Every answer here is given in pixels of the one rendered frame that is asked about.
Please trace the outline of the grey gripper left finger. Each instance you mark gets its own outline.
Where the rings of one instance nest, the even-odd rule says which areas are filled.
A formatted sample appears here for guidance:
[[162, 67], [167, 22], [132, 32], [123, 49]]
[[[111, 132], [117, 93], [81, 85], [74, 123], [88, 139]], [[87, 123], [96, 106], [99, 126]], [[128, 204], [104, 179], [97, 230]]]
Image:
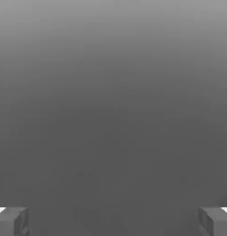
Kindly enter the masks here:
[[27, 207], [0, 207], [0, 236], [30, 236]]

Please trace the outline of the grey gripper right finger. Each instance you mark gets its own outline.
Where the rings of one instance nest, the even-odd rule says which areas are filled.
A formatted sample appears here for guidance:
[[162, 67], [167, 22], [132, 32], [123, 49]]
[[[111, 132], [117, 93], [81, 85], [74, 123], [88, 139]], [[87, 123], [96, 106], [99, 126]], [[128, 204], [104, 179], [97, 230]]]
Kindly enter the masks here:
[[227, 207], [200, 207], [197, 215], [201, 236], [227, 236]]

